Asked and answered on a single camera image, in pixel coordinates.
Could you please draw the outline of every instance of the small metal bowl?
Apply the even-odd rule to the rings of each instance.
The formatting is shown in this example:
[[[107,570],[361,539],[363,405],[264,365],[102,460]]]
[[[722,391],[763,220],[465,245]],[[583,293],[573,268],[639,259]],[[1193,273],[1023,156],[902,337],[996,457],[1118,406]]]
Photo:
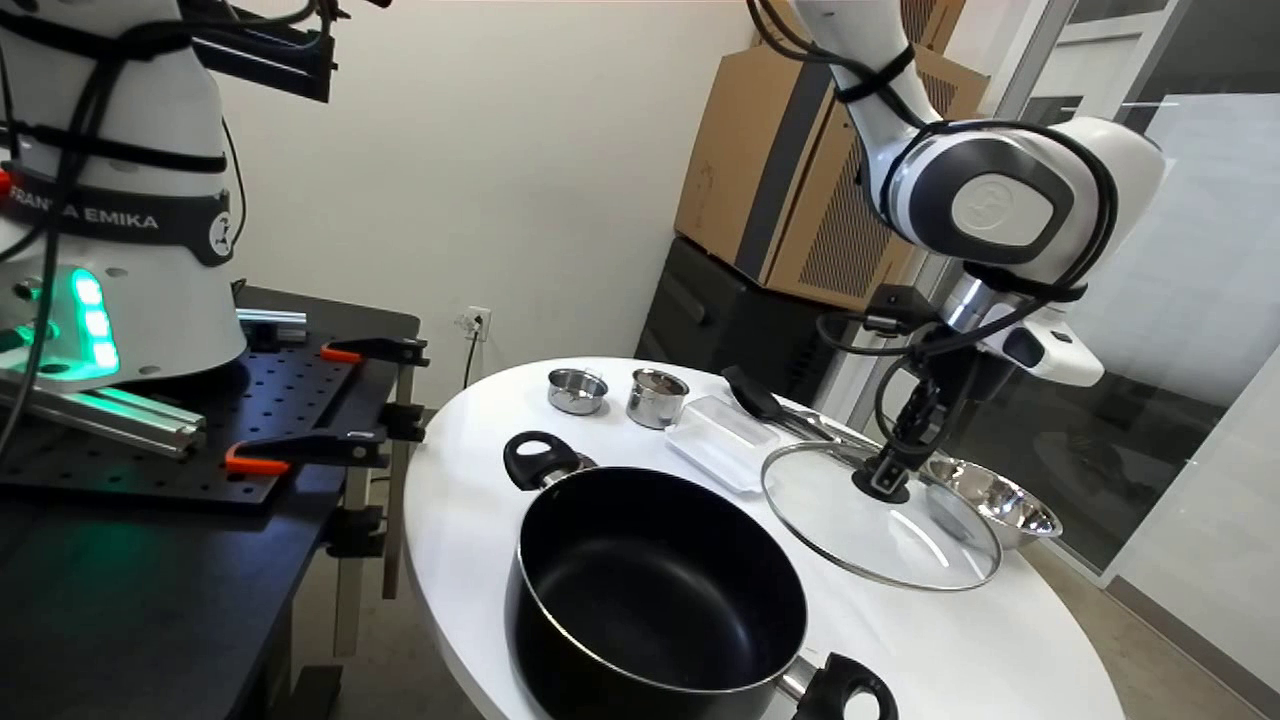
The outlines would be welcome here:
[[[919,475],[971,502],[996,532],[999,549],[1065,534],[1065,521],[1041,497],[983,465],[932,457]]]
[[[549,372],[549,399],[566,414],[600,414],[608,406],[608,382],[583,366],[554,366]]]

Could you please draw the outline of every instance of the round white table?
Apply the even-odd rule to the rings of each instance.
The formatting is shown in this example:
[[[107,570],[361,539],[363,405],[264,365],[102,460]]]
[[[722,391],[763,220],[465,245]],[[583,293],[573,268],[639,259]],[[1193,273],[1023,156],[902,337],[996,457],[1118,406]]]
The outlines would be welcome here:
[[[549,366],[600,372],[613,389],[608,414],[561,414],[549,405]],[[455,397],[431,418],[429,445],[417,449],[404,502],[411,577],[446,663],[491,720],[540,715],[518,677],[506,630],[518,528],[534,502],[502,465],[506,439],[544,426],[595,465],[661,469],[722,492],[661,430],[630,418],[632,366],[639,365],[580,356],[488,375]],[[683,375],[694,397],[727,397],[722,375],[669,372]],[[828,652],[864,660],[891,682],[904,720],[1126,720],[1088,637],[1023,556],[1010,556],[975,590],[887,588],[809,550],[772,514],[767,499],[727,499],[786,543],[803,580],[813,611],[803,657],[815,663]],[[790,711],[794,701],[775,697],[767,720]]]

